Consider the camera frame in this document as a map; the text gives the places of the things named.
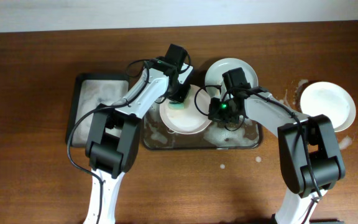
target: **wooden table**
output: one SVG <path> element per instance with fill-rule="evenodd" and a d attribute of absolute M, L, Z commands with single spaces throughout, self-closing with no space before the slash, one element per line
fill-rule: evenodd
<path fill-rule="evenodd" d="M 276 98 L 287 91 L 289 102 L 303 79 L 346 89 L 357 107 L 353 125 L 337 133 L 353 140 L 342 151 L 346 178 L 313 219 L 358 223 L 358 21 L 0 34 L 0 223 L 85 219 L 91 177 L 71 166 L 64 143 L 74 79 L 121 72 L 133 60 L 163 55 L 170 43 L 189 51 L 200 75 L 220 58 L 242 59 Z M 270 218 L 283 200 L 278 142 L 266 129 L 254 150 L 139 147 L 119 192 L 119 222 L 252 221 Z M 73 157 L 88 165 L 84 150 Z"/>

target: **glass tray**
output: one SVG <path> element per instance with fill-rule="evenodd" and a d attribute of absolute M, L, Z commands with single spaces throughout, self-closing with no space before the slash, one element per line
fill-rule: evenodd
<path fill-rule="evenodd" d="M 246 119 L 237 131 L 228 131 L 223 124 L 211 122 L 204 131 L 197 134 L 173 133 L 161 120 L 159 104 L 154 103 L 144 116 L 141 139 L 149 150 L 254 149 L 262 142 L 262 127 Z"/>

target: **white bowl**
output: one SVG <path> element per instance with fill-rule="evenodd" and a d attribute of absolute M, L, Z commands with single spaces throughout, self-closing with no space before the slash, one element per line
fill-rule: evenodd
<path fill-rule="evenodd" d="M 236 58 L 224 58 L 213 63 L 206 72 L 205 85 L 220 85 L 223 82 L 223 73 L 235 68 L 242 68 L 251 87 L 258 86 L 258 77 L 254 69 L 245 61 Z M 211 97 L 219 97 L 216 88 L 207 87 L 206 91 Z"/>
<path fill-rule="evenodd" d="M 326 115 L 335 132 L 348 128 L 356 118 L 356 106 L 350 94 L 339 85 L 317 82 L 306 87 L 301 95 L 302 113 Z"/>
<path fill-rule="evenodd" d="M 196 134 L 203 131 L 211 123 L 207 116 L 202 115 L 194 104 L 196 92 L 200 89 L 198 86 L 190 85 L 190 91 L 186 97 L 184 108 L 176 109 L 169 105 L 170 100 L 165 100 L 160 105 L 160 116 L 162 122 L 172 131 L 179 134 Z M 201 90 L 197 95 L 197 106 L 208 113 L 211 98 Z"/>

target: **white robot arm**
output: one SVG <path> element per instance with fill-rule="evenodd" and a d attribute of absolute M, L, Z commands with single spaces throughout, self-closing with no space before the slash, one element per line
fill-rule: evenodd
<path fill-rule="evenodd" d="M 131 103 L 114 110 L 99 111 L 93 116 L 86 156 L 89 157 L 92 173 L 99 176 L 104 184 L 103 194 L 100 194 L 99 180 L 93 177 L 85 224 L 97 222 L 100 195 L 102 209 L 99 222 L 115 223 L 114 210 L 119 186 L 124 174 L 132 167 L 139 147 L 140 120 L 160 96 L 183 102 L 188 93 L 190 86 L 187 79 L 193 67 L 183 63 L 186 57 L 184 49 L 175 45 L 171 47 L 163 60 L 150 61 L 149 68 L 144 69 L 139 81 L 117 105 L 128 101 Z M 226 98 L 226 93 L 221 93 L 224 95 L 222 100 L 211 99 L 208 118 L 228 122 L 238 121 L 238 116 L 244 115 L 278 137 L 281 170 L 288 188 L 282 206 L 273 215 L 272 221 L 278 224 L 309 223 L 319 200 L 318 192 L 324 195 L 345 174 L 332 124 L 325 116 L 311 118 L 290 108 L 283 110 L 282 106 L 272 103 L 278 101 L 267 90 L 243 85 L 247 82 L 244 72 L 239 69 L 223 74 L 225 86 L 222 89 L 227 90 L 231 97 Z M 229 105 L 227 110 L 220 109 L 222 104 Z M 299 123 L 295 122 L 294 117 L 298 118 Z M 307 133 L 305 142 L 299 138 L 300 125 Z M 122 130 L 121 135 L 107 134 L 105 128 L 119 128 Z M 304 143 L 319 145 L 319 151 L 312 156 L 310 167 L 305 159 Z M 319 190 L 316 191 L 313 182 L 318 183 Z"/>

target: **white plate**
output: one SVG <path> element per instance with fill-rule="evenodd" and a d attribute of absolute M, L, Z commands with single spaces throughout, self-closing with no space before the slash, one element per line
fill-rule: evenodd
<path fill-rule="evenodd" d="M 254 69 L 245 61 L 236 58 L 224 58 L 213 63 L 205 75 L 205 85 L 220 85 L 223 82 L 223 73 L 241 67 L 251 87 L 258 86 L 258 77 Z M 219 91 L 213 87 L 206 89 L 211 97 L 219 97 Z"/>
<path fill-rule="evenodd" d="M 172 131 L 179 134 L 196 134 L 204 130 L 211 123 L 207 116 L 202 115 L 194 104 L 194 97 L 199 90 L 198 86 L 190 85 L 190 92 L 186 97 L 183 109 L 175 109 L 169 106 L 170 100 L 165 100 L 160 105 L 160 116 L 162 122 Z M 197 106 L 208 113 L 211 98 L 201 90 L 197 95 Z"/>
<path fill-rule="evenodd" d="M 326 115 L 335 132 L 345 130 L 356 118 L 352 97 L 342 87 L 329 82 L 308 86 L 301 95 L 301 109 L 310 116 Z"/>

